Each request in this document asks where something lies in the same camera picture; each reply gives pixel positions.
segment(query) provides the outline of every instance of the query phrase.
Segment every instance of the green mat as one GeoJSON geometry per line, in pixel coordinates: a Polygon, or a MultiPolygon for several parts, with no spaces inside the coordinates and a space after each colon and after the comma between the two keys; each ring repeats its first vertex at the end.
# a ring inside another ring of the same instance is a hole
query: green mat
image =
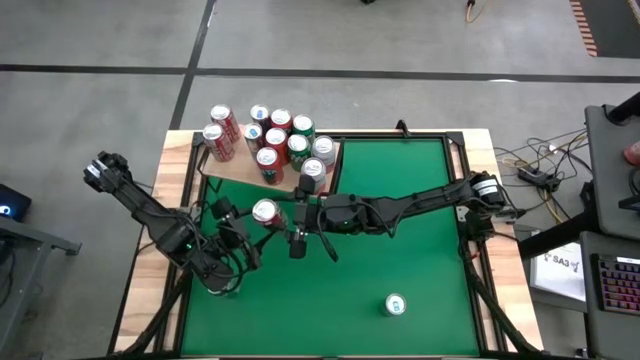
{"type": "MultiPolygon", "coordinates": [[[[347,140],[344,146],[341,193],[401,197],[448,183],[439,140],[347,140]]],[[[279,194],[226,180],[220,191],[238,208],[279,194]]],[[[215,198],[207,194],[209,202],[215,198]]],[[[291,214],[291,204],[283,207],[291,214]]],[[[266,235],[250,219],[247,224],[253,241],[266,235]]],[[[213,232],[214,225],[204,217],[203,231],[213,232]]],[[[183,354],[478,354],[453,208],[402,221],[394,239],[328,238],[338,263],[316,236],[307,238],[302,260],[288,258],[282,236],[272,239],[263,267],[245,276],[233,298],[211,296],[194,280],[183,354]],[[394,292],[406,298],[407,310],[386,317],[380,308],[394,292]]]]}

